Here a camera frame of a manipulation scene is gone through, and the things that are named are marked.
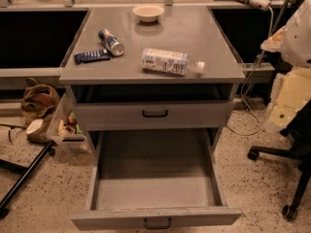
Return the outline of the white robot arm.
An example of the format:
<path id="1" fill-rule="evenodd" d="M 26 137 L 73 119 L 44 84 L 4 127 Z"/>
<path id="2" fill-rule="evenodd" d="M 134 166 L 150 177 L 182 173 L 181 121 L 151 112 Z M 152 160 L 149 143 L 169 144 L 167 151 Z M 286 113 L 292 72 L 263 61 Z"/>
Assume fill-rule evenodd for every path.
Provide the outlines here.
<path id="1" fill-rule="evenodd" d="M 287 74 L 276 75 L 271 89 L 263 128 L 276 133 L 311 100 L 311 0 L 304 0 L 286 25 L 260 47 L 280 52 L 282 60 L 292 66 Z"/>

